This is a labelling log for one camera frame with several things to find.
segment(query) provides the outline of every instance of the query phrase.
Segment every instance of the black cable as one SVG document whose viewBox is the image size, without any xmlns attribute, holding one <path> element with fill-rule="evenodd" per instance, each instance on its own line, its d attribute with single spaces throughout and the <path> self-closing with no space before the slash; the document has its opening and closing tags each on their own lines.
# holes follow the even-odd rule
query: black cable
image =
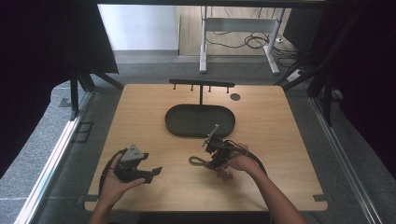
<svg viewBox="0 0 396 224">
<path fill-rule="evenodd" d="M 228 16 L 229 18 L 231 18 L 230 14 L 228 14 L 227 7 L 224 7 L 224 10 L 225 10 L 225 13 L 227 13 L 227 16 Z"/>
<path fill-rule="evenodd" d="M 125 153 L 126 150 L 128 150 L 128 149 L 125 148 L 125 149 L 123 149 L 123 150 L 118 151 L 118 152 L 117 152 L 116 154 L 114 154 L 114 156 L 107 162 L 107 164 L 106 164 L 106 166 L 105 166 L 105 169 L 102 171 L 102 174 L 101 174 L 100 180 L 99 180 L 99 190 L 98 190 L 98 196 L 99 196 L 99 197 L 100 197 L 100 195 L 101 195 L 101 193 L 102 193 L 102 187 L 103 187 L 103 184 L 105 183 L 107 171 L 110 170 L 110 169 L 113 169 L 113 168 L 110 168 L 111 163 L 113 163 L 114 159 L 116 159 L 116 157 L 117 157 L 119 154 Z"/>
<path fill-rule="evenodd" d="M 228 142 L 228 143 L 231 143 L 231 144 L 234 145 L 234 146 L 238 146 L 239 148 L 238 148 L 238 147 L 230 147 L 230 149 L 231 149 L 231 150 L 234 150 L 234 151 L 238 151 L 238 152 L 244 154 L 245 156 L 250 157 L 251 159 L 253 159 L 253 160 L 260 166 L 260 168 L 264 171 L 264 173 L 267 175 L 267 171 L 265 170 L 264 165 L 262 164 L 262 162 L 260 161 L 260 159 L 257 158 L 253 153 L 251 153 L 251 152 L 249 152 L 247 149 L 245 149 L 245 148 L 239 146 L 238 144 L 236 144 L 236 143 L 233 142 L 232 140 L 225 140 L 225 141 L 224 141 L 224 143 L 227 143 L 227 142 Z"/>
<path fill-rule="evenodd" d="M 274 83 L 274 85 L 280 85 L 283 81 L 285 81 L 299 66 L 307 63 L 312 63 L 313 60 L 316 60 L 317 58 L 322 57 L 321 54 L 323 54 L 323 50 L 326 49 L 327 46 L 330 45 L 330 42 L 332 39 L 334 39 L 335 33 L 337 30 L 339 30 L 342 25 L 344 24 L 344 20 L 340 20 L 332 29 L 332 31 L 329 33 L 329 35 L 326 36 L 326 38 L 320 43 L 318 47 L 316 47 L 314 50 L 311 52 L 308 52 L 304 55 L 298 55 L 295 57 L 296 62 L 290 66 L 288 71 L 283 75 L 283 77 Z M 312 68 L 311 71 L 309 71 L 306 76 L 307 77 L 312 77 L 316 72 L 320 71 L 322 68 L 323 63 L 319 63 L 316 67 Z"/>
<path fill-rule="evenodd" d="M 274 7 L 274 11 L 273 11 L 273 15 L 272 15 L 271 19 L 274 18 L 275 10 L 276 10 L 276 7 Z"/>
<path fill-rule="evenodd" d="M 261 14 L 262 14 L 262 7 L 260 8 L 259 16 L 257 18 L 259 18 Z"/>
<path fill-rule="evenodd" d="M 257 11 L 257 9 L 258 9 L 257 7 L 256 7 L 256 8 L 254 8 L 254 11 L 253 11 L 253 12 L 250 14 L 250 18 L 252 18 L 252 17 L 253 17 L 253 14 L 254 14 L 254 12 L 255 12 L 255 11 Z"/>
<path fill-rule="evenodd" d="M 276 64 L 279 64 L 281 67 L 290 67 L 290 65 L 285 65 L 285 64 L 283 64 L 283 63 L 281 62 L 281 60 L 290 60 L 290 59 L 293 59 L 293 58 L 290 58 L 290 57 L 286 57 L 286 58 L 277 58 L 277 59 L 276 59 Z"/>
<path fill-rule="evenodd" d="M 264 38 L 262 38 L 261 36 L 253 35 L 253 34 L 254 34 L 254 33 L 251 33 L 250 35 L 248 35 L 248 36 L 245 38 L 245 43 L 242 44 L 242 45 L 240 45 L 240 46 L 229 46 L 229 45 L 225 45 L 225 44 L 221 44 L 221 43 L 217 43 L 217 42 L 211 42 L 211 41 L 208 40 L 208 39 L 206 39 L 206 41 L 207 41 L 208 43 L 210 43 L 210 44 L 213 44 L 213 45 L 220 45 L 220 46 L 223 46 L 223 47 L 226 47 L 226 48 L 230 48 L 230 49 L 239 49 L 239 48 L 242 48 L 242 47 L 244 47 L 244 46 L 248 46 L 248 47 L 250 47 L 251 49 L 261 49 L 265 44 L 268 43 L 268 42 L 267 42 Z M 251 41 L 256 41 L 256 42 L 259 43 L 260 45 L 257 46 L 257 47 L 254 47 L 254 46 L 252 46 L 252 45 L 250 44 Z"/>
<path fill-rule="evenodd" d="M 223 33 L 216 33 L 216 32 L 214 32 L 214 31 L 212 31 L 212 33 L 214 34 L 214 35 L 227 35 L 227 34 L 230 34 L 230 33 L 232 33 L 231 31 L 228 31 L 228 32 L 223 32 Z"/>
</svg>

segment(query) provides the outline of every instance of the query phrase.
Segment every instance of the finger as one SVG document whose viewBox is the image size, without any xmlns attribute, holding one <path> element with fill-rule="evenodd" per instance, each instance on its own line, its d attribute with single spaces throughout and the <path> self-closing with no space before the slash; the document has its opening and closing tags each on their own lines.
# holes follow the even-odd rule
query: finger
<svg viewBox="0 0 396 224">
<path fill-rule="evenodd" d="M 116 158 L 114 158 L 113 162 L 111 162 L 110 169 L 116 168 L 116 165 L 120 161 L 121 157 L 122 157 L 122 154 L 119 154 L 119 155 L 117 155 Z"/>
<path fill-rule="evenodd" d="M 140 186 L 140 185 L 144 184 L 145 182 L 146 182 L 145 178 L 139 178 L 139 179 L 136 179 L 129 183 L 125 183 L 125 188 L 127 188 L 127 189 L 136 188 L 137 186 Z"/>
<path fill-rule="evenodd" d="M 243 149 L 245 149 L 246 151 L 248 151 L 248 145 L 243 144 L 243 143 L 237 143 L 238 146 L 242 147 Z"/>
<path fill-rule="evenodd" d="M 229 159 L 224 162 L 222 165 L 220 165 L 219 167 L 216 167 L 217 169 L 221 169 L 221 168 L 227 168 L 227 166 L 230 166 L 229 161 L 237 156 L 243 156 L 242 153 L 238 152 L 238 151 L 233 151 L 229 157 Z"/>
</svg>

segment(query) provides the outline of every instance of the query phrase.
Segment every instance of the desk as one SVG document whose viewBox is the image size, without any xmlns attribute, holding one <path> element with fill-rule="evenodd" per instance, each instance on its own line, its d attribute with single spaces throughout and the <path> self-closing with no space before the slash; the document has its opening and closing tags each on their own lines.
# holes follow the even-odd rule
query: desk
<svg viewBox="0 0 396 224">
<path fill-rule="evenodd" d="M 202 40 L 200 50 L 199 70 L 201 73 L 206 72 L 206 32 L 222 31 L 222 32 L 246 32 L 246 33 L 271 33 L 268 46 L 264 46 L 265 56 L 271 66 L 274 75 L 279 74 L 276 61 L 272 55 L 272 49 L 276 41 L 277 32 L 282 23 L 285 8 L 281 8 L 276 20 L 269 19 L 235 19 L 235 18 L 208 18 L 207 7 L 204 7 L 202 18 Z"/>
<path fill-rule="evenodd" d="M 239 101 L 231 99 L 238 93 Z M 189 164 L 189 157 L 210 161 L 202 147 L 204 139 L 170 134 L 164 117 L 178 104 L 198 104 L 199 90 L 190 86 L 160 84 L 126 85 L 98 162 L 89 194 L 97 194 L 100 175 L 107 161 L 120 149 L 136 144 L 149 157 L 138 166 L 151 170 L 162 166 L 151 184 L 129 190 L 114 206 L 116 210 L 166 211 L 266 211 L 255 183 L 244 172 L 233 171 L 223 181 L 214 171 Z M 230 93 L 220 87 L 204 88 L 204 104 L 224 105 L 235 114 L 233 132 L 224 139 L 247 143 L 262 161 L 270 178 L 299 210 L 322 211 L 326 202 L 306 152 L 288 100 L 280 87 L 235 86 Z M 85 202 L 93 210 L 95 202 Z"/>
</svg>

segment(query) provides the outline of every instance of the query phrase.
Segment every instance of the metal frame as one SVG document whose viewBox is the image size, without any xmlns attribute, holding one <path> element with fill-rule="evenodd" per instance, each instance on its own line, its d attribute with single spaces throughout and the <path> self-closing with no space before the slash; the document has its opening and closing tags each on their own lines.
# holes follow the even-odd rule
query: metal frame
<svg viewBox="0 0 396 224">
<path fill-rule="evenodd" d="M 270 19 L 234 19 L 234 18 L 208 18 L 207 6 L 204 6 L 204 15 L 202 18 L 202 40 L 200 51 L 199 71 L 206 72 L 206 32 L 254 32 L 254 33 L 271 33 L 271 39 L 268 46 L 264 46 L 265 56 L 271 66 L 274 75 L 279 74 L 276 61 L 272 55 L 272 49 L 276 41 L 279 27 L 282 23 L 285 8 L 281 8 L 276 20 Z"/>
<path fill-rule="evenodd" d="M 80 111 L 83 111 L 88 103 L 88 100 L 91 98 L 91 93 L 86 93 L 80 103 Z M 82 113 L 78 113 L 75 119 L 69 120 L 64 127 L 64 131 L 61 134 L 58 142 L 55 145 L 55 148 L 52 150 L 52 153 L 47 160 L 46 165 L 43 168 L 40 176 L 38 177 L 35 185 L 33 186 L 32 191 L 30 192 L 29 196 L 26 199 L 23 208 L 21 209 L 15 223 L 30 223 L 35 215 L 35 212 L 40 205 L 44 194 L 50 184 L 51 179 L 55 175 L 55 171 L 58 167 L 61 158 L 71 141 L 71 137 L 77 128 L 81 117 L 83 116 Z"/>
<path fill-rule="evenodd" d="M 347 157 L 347 154 L 345 153 L 340 141 L 338 140 L 334 129 L 328 124 L 327 120 L 323 118 L 323 116 L 321 116 L 322 109 L 320 103 L 318 102 L 318 99 L 310 97 L 309 100 L 311 105 L 314 107 L 320 125 L 322 126 L 323 131 L 325 132 L 332 146 L 335 157 L 337 158 L 338 163 L 341 165 L 341 168 L 344 171 L 344 175 L 349 182 L 349 186 L 352 188 L 352 191 L 355 194 L 355 197 L 361 206 L 361 210 L 366 216 L 368 222 L 370 224 L 382 224 L 381 218 L 376 212 L 373 201 L 368 195 L 366 188 L 359 180 L 359 177 L 356 174 L 352 164 L 350 163 L 349 158 Z"/>
</svg>

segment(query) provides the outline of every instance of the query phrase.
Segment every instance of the wrist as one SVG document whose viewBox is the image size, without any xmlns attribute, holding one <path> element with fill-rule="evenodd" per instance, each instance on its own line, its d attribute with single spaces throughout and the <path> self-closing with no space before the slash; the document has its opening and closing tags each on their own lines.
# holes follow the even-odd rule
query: wrist
<svg viewBox="0 0 396 224">
<path fill-rule="evenodd" d="M 262 170 L 262 168 L 260 168 L 260 166 L 257 165 L 257 164 L 249 166 L 248 169 L 246 169 L 246 172 L 247 172 L 248 175 L 250 175 L 253 178 L 256 177 L 256 176 L 260 176 L 260 175 L 267 176 L 265 174 L 265 172 Z"/>
<path fill-rule="evenodd" d="M 101 201 L 99 199 L 95 208 L 97 208 L 98 210 L 101 210 L 101 211 L 111 211 L 113 206 L 114 206 L 114 204 L 107 203 L 106 201 Z"/>
</svg>

